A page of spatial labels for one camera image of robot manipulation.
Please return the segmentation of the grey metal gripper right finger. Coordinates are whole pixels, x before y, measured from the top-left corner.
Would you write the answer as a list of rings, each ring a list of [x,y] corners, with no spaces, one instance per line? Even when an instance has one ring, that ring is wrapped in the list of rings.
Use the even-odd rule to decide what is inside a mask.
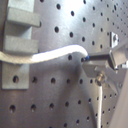
[[[107,60],[110,67],[117,67],[128,60],[128,48],[119,48],[116,50],[107,50],[104,52],[89,54],[85,57],[85,60]]]

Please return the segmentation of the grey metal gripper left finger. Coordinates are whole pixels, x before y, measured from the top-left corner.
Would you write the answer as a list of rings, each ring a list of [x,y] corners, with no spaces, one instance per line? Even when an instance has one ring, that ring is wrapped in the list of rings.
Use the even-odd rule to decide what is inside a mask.
[[[108,84],[111,89],[119,94],[121,92],[121,85],[124,82],[126,70],[120,68],[114,71],[107,64],[87,63],[82,65],[88,78],[94,78],[97,85]]]

